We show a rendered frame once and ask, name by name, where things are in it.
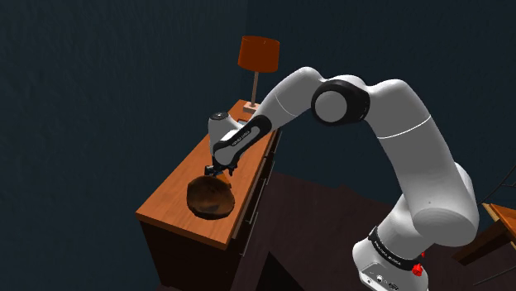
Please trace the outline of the dark brown bowl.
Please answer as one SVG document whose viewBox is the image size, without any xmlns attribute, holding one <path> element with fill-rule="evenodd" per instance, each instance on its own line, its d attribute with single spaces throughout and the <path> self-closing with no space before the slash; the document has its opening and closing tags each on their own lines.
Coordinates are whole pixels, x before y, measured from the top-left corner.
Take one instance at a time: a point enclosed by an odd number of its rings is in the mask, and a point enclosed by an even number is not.
<svg viewBox="0 0 516 291">
<path fill-rule="evenodd" d="M 186 202 L 189 210 L 205 220 L 227 217 L 235 207 L 231 186 L 213 176 L 199 176 L 187 186 Z"/>
</svg>

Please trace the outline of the wooden chest of drawers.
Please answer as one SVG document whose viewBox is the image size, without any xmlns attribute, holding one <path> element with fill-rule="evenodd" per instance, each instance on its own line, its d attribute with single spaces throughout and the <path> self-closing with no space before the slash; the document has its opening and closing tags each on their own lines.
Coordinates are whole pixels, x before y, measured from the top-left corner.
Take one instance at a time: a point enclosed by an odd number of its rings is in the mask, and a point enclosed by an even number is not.
<svg viewBox="0 0 516 291">
<path fill-rule="evenodd" d="M 211 162 L 204 137 L 138 208 L 160 282 L 180 291 L 230 291 L 258 218 L 261 194 L 280 138 L 275 130 L 240 158 L 229 177 L 235 207 L 228 217 L 203 220 L 187 207 L 187 185 Z"/>
</svg>

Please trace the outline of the orange shade table lamp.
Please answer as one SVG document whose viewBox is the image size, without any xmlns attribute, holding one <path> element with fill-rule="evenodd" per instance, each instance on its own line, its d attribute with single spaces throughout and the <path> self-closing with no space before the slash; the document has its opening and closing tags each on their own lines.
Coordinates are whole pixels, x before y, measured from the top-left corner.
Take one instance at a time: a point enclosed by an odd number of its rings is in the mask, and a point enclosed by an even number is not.
<svg viewBox="0 0 516 291">
<path fill-rule="evenodd" d="M 279 66 L 280 42 L 263 36 L 243 36 L 238 56 L 238 65 L 254 73 L 251 100 L 243 111 L 254 113 L 260 106 L 256 91 L 260 73 L 274 73 Z"/>
</svg>

